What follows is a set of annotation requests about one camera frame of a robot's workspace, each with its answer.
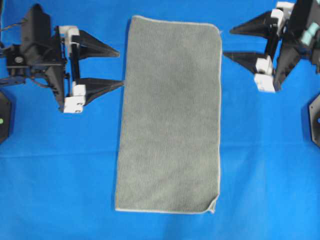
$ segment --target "white connector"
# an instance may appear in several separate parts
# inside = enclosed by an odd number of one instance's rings
[[[278,28],[280,28],[284,24],[284,17],[285,17],[285,14],[280,9],[273,9],[271,12],[271,18],[278,20],[277,22]]]
[[[271,57],[268,56],[265,58],[258,58],[255,64],[255,68],[259,73],[264,73],[271,76],[274,70],[274,66],[271,60]]]
[[[77,26],[59,26],[59,32],[61,35],[64,35],[64,44],[66,46],[68,56],[70,56],[72,53],[71,44],[76,44],[77,47],[79,47],[79,43],[72,42],[73,36],[80,35],[79,29],[77,28]]]
[[[284,18],[288,19],[291,16],[292,10],[294,9],[295,4],[287,1],[278,1],[276,3],[277,9],[282,9],[284,13]]]
[[[275,93],[274,77],[257,73],[254,75],[254,82],[260,92]]]
[[[254,75],[254,82],[260,92],[275,93],[274,77],[272,76],[274,66],[271,57],[258,58],[255,64],[258,71]]]
[[[64,98],[64,113],[79,114],[84,110],[86,103],[86,85],[76,85],[72,82],[71,96]]]

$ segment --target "black plastic part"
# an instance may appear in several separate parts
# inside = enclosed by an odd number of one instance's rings
[[[282,43],[273,80],[273,86],[276,91],[281,89],[281,84],[295,68],[300,59],[301,55],[294,47],[287,45],[285,42]]]
[[[72,81],[78,84],[77,80],[80,78],[79,69],[79,54],[77,44],[71,44],[72,54],[70,56],[71,71],[72,71]]]
[[[9,137],[11,102],[0,92],[0,144]]]
[[[25,15],[21,25],[21,53],[28,65],[42,61],[51,47],[50,16],[43,12],[39,4],[35,4]]]
[[[64,69],[61,66],[50,66],[45,71],[46,81],[52,90],[55,100],[59,104],[60,112],[65,106]]]
[[[91,36],[86,31],[80,30],[79,60],[90,57],[119,57],[119,52],[100,40]]]
[[[287,25],[287,32],[294,39],[301,38],[311,23],[320,22],[320,7],[316,0],[297,0]]]
[[[271,60],[274,60],[279,40],[280,40],[280,37],[278,35],[278,27],[273,26],[271,28],[268,42],[266,43],[266,47],[264,51],[265,55],[270,56]]]
[[[320,147],[320,95],[309,105],[312,141]]]
[[[258,58],[265,58],[263,53],[258,52],[223,52],[223,55],[231,59],[232,61],[240,64],[248,69],[251,73],[256,74],[256,63]]]
[[[122,81],[107,80],[100,78],[80,78],[78,84],[85,85],[86,96],[85,105],[91,103],[97,97],[111,92],[124,85]]]
[[[313,50],[311,63],[316,65],[316,73],[320,73],[320,48],[316,48]]]
[[[48,40],[50,48],[47,49],[42,62],[48,65],[60,64],[64,66],[67,60],[63,58],[59,27],[55,27],[54,31],[55,34]]]
[[[271,24],[275,23],[271,18],[271,11],[267,11],[256,18],[247,21],[231,29],[231,34],[258,36],[268,39],[270,37]]]
[[[3,53],[6,56],[6,68],[11,76],[12,69],[28,68],[25,56],[21,53],[20,48],[20,45],[13,44],[3,50]]]

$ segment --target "cable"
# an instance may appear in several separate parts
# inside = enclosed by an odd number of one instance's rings
[[[44,89],[50,88],[49,85],[45,85],[45,84],[42,84],[42,83],[36,81],[34,77],[30,77],[30,79],[32,82],[34,82],[36,85],[38,85],[41,88],[44,88]]]
[[[19,26],[19,25],[21,25],[21,24],[24,24],[25,22],[26,22],[26,19],[23,18],[21,22],[17,22],[17,23],[11,24],[11,25],[9,25],[9,26],[6,26],[6,27],[4,27],[4,28],[1,28],[1,29],[0,29],[0,32],[5,31],[5,30],[8,30],[8,29],[11,29],[11,28],[13,28],[13,27],[15,27],[15,26]]]

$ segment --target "gray towel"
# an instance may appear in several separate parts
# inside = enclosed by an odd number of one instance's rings
[[[221,53],[219,30],[211,24],[132,18],[117,211],[215,211]]]

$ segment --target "blue tablecloth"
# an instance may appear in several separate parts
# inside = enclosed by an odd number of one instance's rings
[[[1,26],[19,22],[34,0],[7,0]],[[229,29],[275,0],[39,0],[52,26],[77,25],[120,51],[81,61],[81,76],[123,80],[133,15],[215,24],[223,50],[263,51],[262,38]],[[20,28],[1,34],[20,43]],[[1,76],[6,76],[1,61]],[[222,59],[221,195],[214,215],[114,210],[123,89],[79,115],[61,114],[49,89],[28,81],[1,89],[14,103],[12,135],[0,146],[1,240],[264,240],[320,238],[320,149],[310,140],[308,103],[320,92],[301,61],[277,94]]]

